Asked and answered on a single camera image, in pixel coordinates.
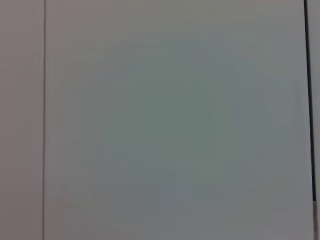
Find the vertical line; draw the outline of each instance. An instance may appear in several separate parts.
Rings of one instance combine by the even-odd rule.
[[[316,195],[316,170],[315,170],[315,141],[314,141],[314,117],[311,86],[311,64],[310,64],[310,40],[309,40],[309,20],[308,3],[304,0],[304,29],[305,29],[305,50],[306,50],[306,70],[309,100],[309,123],[310,123],[310,151],[311,151],[311,174],[312,174],[312,199],[317,201]]]
[[[42,106],[42,240],[45,240],[45,173],[46,173],[46,25],[47,25],[47,0],[43,0],[43,106]]]

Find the white door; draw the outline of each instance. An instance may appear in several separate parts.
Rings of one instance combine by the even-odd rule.
[[[311,240],[302,0],[47,0],[45,240]]]

